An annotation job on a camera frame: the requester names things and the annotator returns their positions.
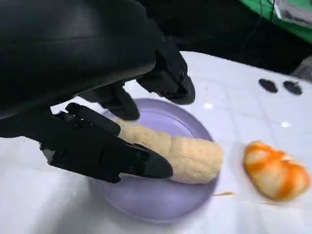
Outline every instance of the white table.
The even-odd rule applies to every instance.
[[[183,52],[196,89],[195,103],[185,106],[224,149],[217,193],[187,219],[174,224],[137,221],[111,207],[81,175],[49,167],[38,144],[19,137],[0,139],[0,233],[3,234],[293,234],[312,232],[312,191],[283,206],[260,196],[242,170],[244,146],[252,140],[285,150],[312,171],[312,85],[303,95],[288,93],[291,77],[209,55]],[[258,85],[274,80],[279,92]],[[134,98],[162,99],[135,82],[126,89]],[[98,112],[97,104],[74,101]],[[66,103],[54,111],[63,109]]]

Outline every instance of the food crumb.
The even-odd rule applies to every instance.
[[[230,196],[230,195],[234,195],[234,193],[232,193],[232,192],[224,192],[224,193],[220,193],[220,194],[214,194],[214,196]]]
[[[283,204],[269,203],[269,202],[259,202],[259,204],[271,205],[271,206],[282,206]]]

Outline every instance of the dough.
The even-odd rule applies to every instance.
[[[300,162],[259,140],[246,147],[244,167],[257,189],[276,201],[292,200],[310,186],[309,175]]]
[[[198,184],[215,178],[221,169],[223,152],[214,142],[181,136],[171,137],[141,125],[114,120],[121,127],[119,137],[137,143],[165,157],[173,167],[171,180]]]

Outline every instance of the purple plate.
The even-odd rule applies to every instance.
[[[141,117],[138,121],[156,131],[172,136],[186,136],[212,141],[205,127],[191,114],[174,104],[154,99],[137,99]],[[207,184],[182,184],[168,179],[122,177],[111,184],[96,180],[99,191],[117,209],[132,217],[151,222],[173,222],[195,211],[213,194],[217,178]]]

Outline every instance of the green object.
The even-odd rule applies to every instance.
[[[244,5],[249,7],[251,10],[260,14],[260,0],[240,0]],[[297,6],[310,6],[307,0],[291,0]],[[270,0],[261,0],[262,4],[262,17],[266,20],[271,20],[271,11],[272,11],[272,4]],[[295,23],[286,22],[280,20],[275,14],[272,17],[272,23],[286,29],[287,31],[297,35],[298,37],[302,38],[303,40],[312,44],[312,29],[304,26],[297,25]]]

